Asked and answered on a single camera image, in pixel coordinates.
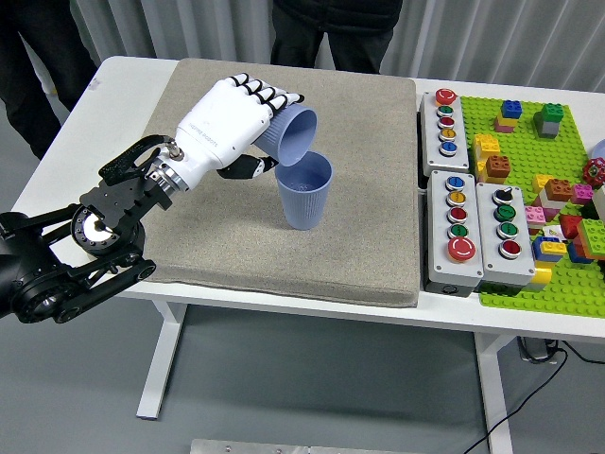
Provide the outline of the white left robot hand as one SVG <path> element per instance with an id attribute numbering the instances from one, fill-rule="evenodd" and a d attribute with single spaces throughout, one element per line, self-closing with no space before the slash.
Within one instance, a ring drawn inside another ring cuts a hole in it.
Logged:
<path id="1" fill-rule="evenodd" d="M 219 80 L 176 128 L 180 160 L 164 162 L 181 180 L 184 191 L 202 177 L 228 167 L 270 126 L 285 108 L 304 96 L 289 93 L 246 73 Z"/>

